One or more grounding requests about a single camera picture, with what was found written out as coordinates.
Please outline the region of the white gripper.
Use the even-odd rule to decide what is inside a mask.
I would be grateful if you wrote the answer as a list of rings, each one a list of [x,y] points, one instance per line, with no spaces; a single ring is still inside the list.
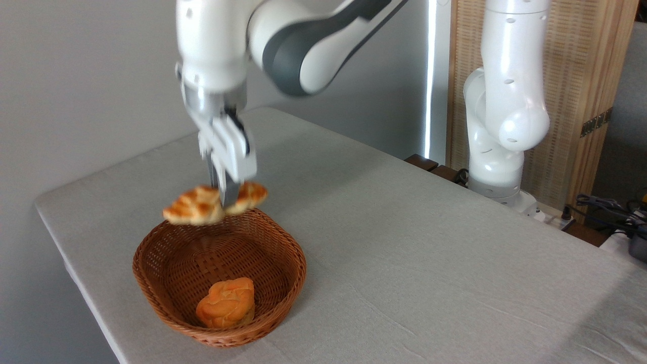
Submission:
[[[240,184],[256,177],[256,147],[237,114],[197,117],[200,153],[213,189],[220,189],[224,209],[236,204]]]

